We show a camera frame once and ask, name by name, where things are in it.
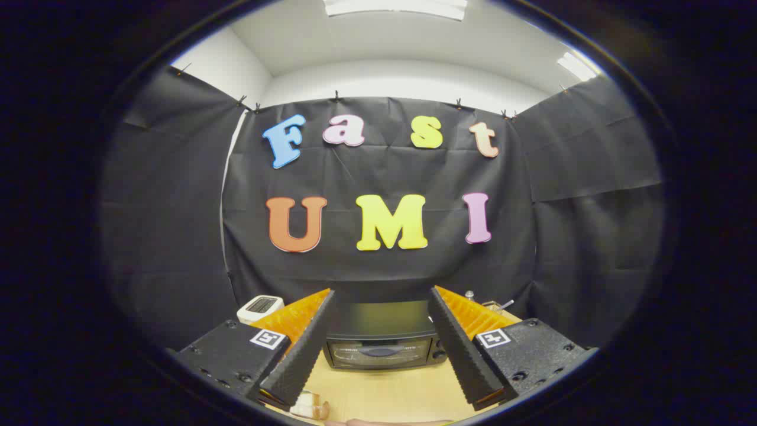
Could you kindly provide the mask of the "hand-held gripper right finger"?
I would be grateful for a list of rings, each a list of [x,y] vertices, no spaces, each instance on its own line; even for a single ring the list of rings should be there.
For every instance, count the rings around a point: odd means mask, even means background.
[[[440,286],[430,291],[428,313],[466,401],[476,411],[520,402],[596,352],[541,319],[498,314]]]

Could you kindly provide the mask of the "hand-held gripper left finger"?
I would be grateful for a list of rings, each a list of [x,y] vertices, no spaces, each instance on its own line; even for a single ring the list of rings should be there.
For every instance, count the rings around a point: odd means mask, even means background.
[[[335,305],[333,290],[324,289],[251,324],[229,319],[172,356],[224,393],[289,410],[310,377]]]

